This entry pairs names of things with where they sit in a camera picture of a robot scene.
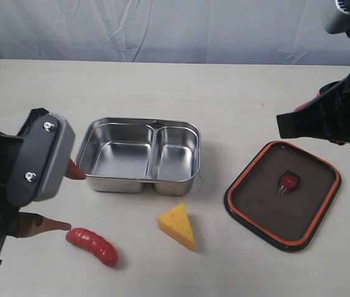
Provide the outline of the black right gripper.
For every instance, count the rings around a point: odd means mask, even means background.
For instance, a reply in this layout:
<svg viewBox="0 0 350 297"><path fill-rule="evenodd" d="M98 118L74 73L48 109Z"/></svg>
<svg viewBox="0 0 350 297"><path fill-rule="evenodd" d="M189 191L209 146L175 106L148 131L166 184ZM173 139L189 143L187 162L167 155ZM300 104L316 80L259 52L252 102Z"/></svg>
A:
<svg viewBox="0 0 350 297"><path fill-rule="evenodd" d="M343 145L350 143L350 73L322 87L294 111L276 116L282 139L310 137Z"/></svg>

